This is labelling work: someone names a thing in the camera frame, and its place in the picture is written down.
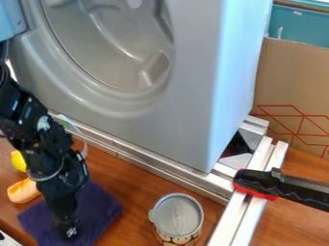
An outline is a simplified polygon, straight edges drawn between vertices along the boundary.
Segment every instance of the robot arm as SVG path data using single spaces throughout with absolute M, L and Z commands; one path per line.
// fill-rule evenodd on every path
M 74 214 L 75 194 L 89 179 L 84 158 L 71 149 L 72 136 L 52 119 L 33 93 L 11 78 L 9 68 L 1 61 L 0 130 L 22 153 L 27 175 L 37 182 L 60 235 L 76 237 L 79 219 Z

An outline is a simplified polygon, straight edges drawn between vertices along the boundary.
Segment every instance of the yellow object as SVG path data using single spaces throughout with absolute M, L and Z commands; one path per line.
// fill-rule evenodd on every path
M 11 157 L 12 157 L 13 168 L 25 173 L 26 172 L 26 162 L 25 162 L 22 154 L 20 154 L 19 151 L 15 150 L 15 151 L 11 152 Z
M 11 152 L 12 166 L 14 169 L 26 172 L 26 162 L 20 154 L 19 151 Z M 7 194 L 9 199 L 16 204 L 25 204 L 40 195 L 40 192 L 37 190 L 36 182 L 30 180 L 29 178 L 13 184 L 7 189 Z
M 13 184 L 7 189 L 9 199 L 16 204 L 25 204 L 40 195 L 36 182 L 29 178 Z

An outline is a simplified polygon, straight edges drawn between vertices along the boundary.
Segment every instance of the can lid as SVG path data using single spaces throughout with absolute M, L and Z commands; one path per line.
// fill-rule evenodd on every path
M 203 209 L 191 196 L 172 193 L 163 197 L 149 212 L 157 229 L 171 237 L 196 233 L 203 223 Z

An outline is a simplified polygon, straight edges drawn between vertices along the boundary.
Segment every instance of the washing machine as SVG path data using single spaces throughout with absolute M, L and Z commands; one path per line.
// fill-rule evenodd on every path
M 0 0 L 0 40 L 52 111 L 208 173 L 251 110 L 270 6 Z

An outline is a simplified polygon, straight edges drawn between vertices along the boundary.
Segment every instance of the purple mat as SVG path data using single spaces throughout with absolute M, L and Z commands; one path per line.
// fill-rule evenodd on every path
M 18 220 L 41 246 L 92 245 L 121 213 L 121 205 L 100 186 L 88 182 L 77 194 L 77 215 L 83 233 L 73 241 L 63 241 L 53 228 L 52 215 L 41 201 L 18 215 Z

